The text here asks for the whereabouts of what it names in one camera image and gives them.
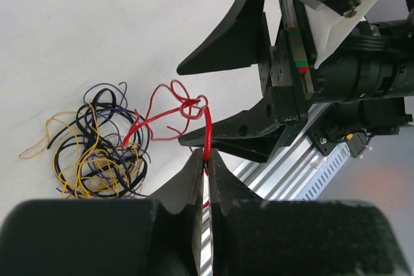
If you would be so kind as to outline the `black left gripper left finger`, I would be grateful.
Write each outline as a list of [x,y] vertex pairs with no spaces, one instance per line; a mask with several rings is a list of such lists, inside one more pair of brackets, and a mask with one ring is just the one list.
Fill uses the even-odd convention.
[[2,275],[198,275],[202,150],[145,199],[29,200],[1,226]]

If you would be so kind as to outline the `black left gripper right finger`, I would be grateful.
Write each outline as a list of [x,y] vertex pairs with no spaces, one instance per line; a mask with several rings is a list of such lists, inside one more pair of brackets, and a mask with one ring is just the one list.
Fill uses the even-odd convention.
[[409,275],[384,214],[357,200],[271,201],[228,170],[209,178],[214,275]]

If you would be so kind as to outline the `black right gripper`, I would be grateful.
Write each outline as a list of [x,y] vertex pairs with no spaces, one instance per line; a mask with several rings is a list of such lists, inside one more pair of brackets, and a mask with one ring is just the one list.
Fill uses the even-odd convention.
[[235,0],[213,32],[177,67],[181,76],[240,69],[256,64],[259,51],[265,95],[251,109],[215,122],[212,130],[214,149],[257,163],[294,142],[308,122],[317,89],[310,74],[317,53],[305,5],[279,0],[281,20],[271,42],[264,4]]

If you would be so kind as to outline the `aluminium mounting rail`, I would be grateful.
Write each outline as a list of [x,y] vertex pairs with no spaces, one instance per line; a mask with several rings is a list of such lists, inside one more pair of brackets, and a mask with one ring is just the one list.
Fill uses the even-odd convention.
[[264,164],[243,160],[232,173],[244,182],[253,192],[267,200],[286,197],[300,178],[313,173],[324,163],[325,157],[319,153],[307,135],[319,117],[329,108],[328,104],[313,105],[309,110],[307,125],[289,147],[278,149]]

